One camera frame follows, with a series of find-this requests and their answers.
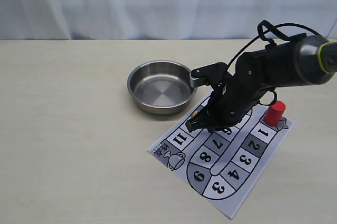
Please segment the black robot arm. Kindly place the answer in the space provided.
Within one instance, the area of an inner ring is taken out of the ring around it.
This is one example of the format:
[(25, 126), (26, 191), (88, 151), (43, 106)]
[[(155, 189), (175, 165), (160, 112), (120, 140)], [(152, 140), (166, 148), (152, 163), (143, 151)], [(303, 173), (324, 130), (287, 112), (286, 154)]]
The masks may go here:
[(189, 132), (216, 132), (237, 125), (265, 93), (277, 87), (325, 84), (336, 73), (336, 43), (318, 35), (299, 35), (243, 53), (234, 74), (228, 68), (218, 62), (191, 71), (192, 87), (209, 85), (213, 91), (205, 107), (186, 121)]

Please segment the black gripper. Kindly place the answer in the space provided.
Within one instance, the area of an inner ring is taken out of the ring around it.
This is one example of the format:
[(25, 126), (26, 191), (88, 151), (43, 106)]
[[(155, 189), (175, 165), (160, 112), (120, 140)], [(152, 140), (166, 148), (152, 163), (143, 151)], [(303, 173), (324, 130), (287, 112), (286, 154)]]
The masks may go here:
[(242, 54), (236, 61), (234, 75), (224, 87), (214, 91), (207, 105), (186, 121), (187, 130), (207, 129), (213, 133), (236, 126), (267, 92), (274, 94), (270, 102), (274, 104), (276, 87), (267, 83), (268, 57), (266, 51)]

